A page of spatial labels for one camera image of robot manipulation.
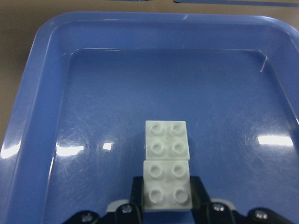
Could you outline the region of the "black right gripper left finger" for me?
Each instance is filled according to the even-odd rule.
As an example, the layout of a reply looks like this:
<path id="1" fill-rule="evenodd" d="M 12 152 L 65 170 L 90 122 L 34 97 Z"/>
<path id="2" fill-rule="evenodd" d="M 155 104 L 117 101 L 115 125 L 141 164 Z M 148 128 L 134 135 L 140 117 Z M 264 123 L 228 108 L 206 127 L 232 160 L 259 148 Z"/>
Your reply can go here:
<path id="1" fill-rule="evenodd" d="M 144 205 L 143 177 L 133 178 L 130 198 L 127 203 L 116 206 L 115 211 L 108 211 L 100 217 L 96 212 L 83 210 L 75 213 L 65 224 L 142 224 Z"/>

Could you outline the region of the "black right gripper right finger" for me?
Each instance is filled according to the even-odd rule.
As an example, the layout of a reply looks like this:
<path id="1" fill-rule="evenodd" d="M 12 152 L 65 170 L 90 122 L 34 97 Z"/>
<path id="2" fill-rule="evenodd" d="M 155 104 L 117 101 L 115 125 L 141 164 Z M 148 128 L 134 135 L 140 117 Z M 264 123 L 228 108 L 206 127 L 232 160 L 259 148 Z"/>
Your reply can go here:
<path id="1" fill-rule="evenodd" d="M 291 224 L 280 214 L 264 208 L 251 209 L 247 215 L 240 214 L 227 202 L 212 201 L 202 180 L 190 177 L 192 195 L 192 216 L 197 224 Z"/>

